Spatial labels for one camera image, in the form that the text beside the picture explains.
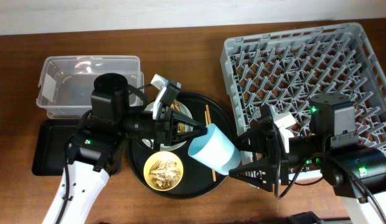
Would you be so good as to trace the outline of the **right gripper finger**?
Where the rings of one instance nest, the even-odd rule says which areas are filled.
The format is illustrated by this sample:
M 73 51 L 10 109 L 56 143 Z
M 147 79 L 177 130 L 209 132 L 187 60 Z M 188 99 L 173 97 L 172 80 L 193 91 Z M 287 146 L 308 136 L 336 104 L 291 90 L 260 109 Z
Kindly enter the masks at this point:
M 273 149 L 273 116 L 269 105 L 260 107 L 258 124 L 235 140 L 239 151 L 270 152 Z
M 254 185 L 267 192 L 273 191 L 273 168 L 274 163 L 269 158 L 245 164 L 241 167 L 229 170 L 229 176 Z

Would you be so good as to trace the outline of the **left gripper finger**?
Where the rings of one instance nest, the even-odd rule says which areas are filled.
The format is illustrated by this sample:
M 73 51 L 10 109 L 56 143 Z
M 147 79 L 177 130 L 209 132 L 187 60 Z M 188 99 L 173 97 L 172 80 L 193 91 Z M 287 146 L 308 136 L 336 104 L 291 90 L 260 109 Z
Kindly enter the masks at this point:
M 179 144 L 184 141 L 189 141 L 194 138 L 198 138 L 207 134 L 207 131 L 193 130 L 184 133 L 171 133 L 167 136 L 163 142 L 165 146 L 173 146 L 175 144 Z
M 204 124 L 188 117 L 188 115 L 185 115 L 178 110 L 172 110 L 171 119 L 172 123 L 174 124 L 182 123 L 187 126 L 193 127 L 193 130 L 199 130 L 201 133 L 207 132 L 207 128 Z

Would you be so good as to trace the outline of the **blue cup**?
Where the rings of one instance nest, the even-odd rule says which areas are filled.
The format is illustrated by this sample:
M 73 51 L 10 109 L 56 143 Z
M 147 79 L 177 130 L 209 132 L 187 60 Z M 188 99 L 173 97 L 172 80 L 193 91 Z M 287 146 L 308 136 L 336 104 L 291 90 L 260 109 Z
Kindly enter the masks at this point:
M 188 155 L 219 174 L 228 175 L 240 165 L 240 151 L 214 123 L 206 128 L 207 134 L 191 141 Z

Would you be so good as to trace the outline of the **yellow bowl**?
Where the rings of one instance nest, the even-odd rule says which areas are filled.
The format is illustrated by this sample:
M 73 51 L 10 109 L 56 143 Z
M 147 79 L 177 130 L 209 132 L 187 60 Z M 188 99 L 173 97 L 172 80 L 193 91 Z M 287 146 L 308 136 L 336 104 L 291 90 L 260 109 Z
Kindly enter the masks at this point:
M 175 188 L 184 175 L 182 161 L 174 153 L 156 152 L 144 165 L 144 179 L 154 190 L 168 191 Z

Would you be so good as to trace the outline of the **food scraps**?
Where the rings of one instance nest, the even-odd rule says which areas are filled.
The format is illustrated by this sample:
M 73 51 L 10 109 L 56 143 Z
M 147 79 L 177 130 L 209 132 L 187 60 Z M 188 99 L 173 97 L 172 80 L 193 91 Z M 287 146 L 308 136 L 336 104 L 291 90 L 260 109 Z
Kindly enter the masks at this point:
M 177 162 L 172 160 L 158 160 L 149 170 L 149 180 L 161 190 L 176 186 L 181 177 Z

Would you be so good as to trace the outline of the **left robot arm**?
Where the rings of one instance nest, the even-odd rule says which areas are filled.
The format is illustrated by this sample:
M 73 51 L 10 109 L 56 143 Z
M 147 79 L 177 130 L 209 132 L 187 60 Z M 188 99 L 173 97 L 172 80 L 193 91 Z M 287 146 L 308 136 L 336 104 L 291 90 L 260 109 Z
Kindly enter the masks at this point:
M 44 223 L 85 223 L 91 207 L 119 171 L 128 141 L 153 140 L 151 149 L 172 146 L 207 133 L 200 122 L 171 105 L 181 84 L 155 75 L 159 89 L 153 110 L 146 110 L 146 95 L 118 73 L 106 73 L 94 81 L 92 108 L 64 145 L 62 180 Z

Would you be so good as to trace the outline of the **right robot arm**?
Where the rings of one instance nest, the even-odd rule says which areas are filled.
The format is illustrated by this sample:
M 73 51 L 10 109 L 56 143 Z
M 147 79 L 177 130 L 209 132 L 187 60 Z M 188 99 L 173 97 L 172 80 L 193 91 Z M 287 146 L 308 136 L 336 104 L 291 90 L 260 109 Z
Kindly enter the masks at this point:
M 309 104 L 312 135 L 287 140 L 271 106 L 261 106 L 258 124 L 233 143 L 263 157 L 229 170 L 229 176 L 281 199 L 306 166 L 318 167 L 352 223 L 386 223 L 386 157 L 360 144 L 354 103 L 341 93 L 320 93 Z

